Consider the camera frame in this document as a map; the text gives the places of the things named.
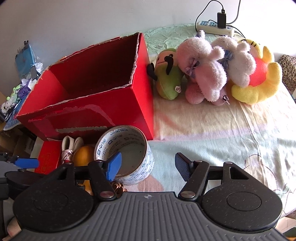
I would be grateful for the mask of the person left hand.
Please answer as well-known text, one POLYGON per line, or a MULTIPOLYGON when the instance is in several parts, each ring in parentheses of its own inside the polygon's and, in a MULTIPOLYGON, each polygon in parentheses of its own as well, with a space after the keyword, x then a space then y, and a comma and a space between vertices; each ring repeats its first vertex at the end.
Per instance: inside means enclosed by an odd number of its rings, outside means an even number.
POLYGON ((18 235, 21 231, 22 231, 22 229, 20 228, 20 225, 19 225, 17 219, 15 217, 12 218, 12 220, 10 221, 10 223, 8 224, 8 227, 7 227, 8 239, 11 240, 16 235, 18 235))

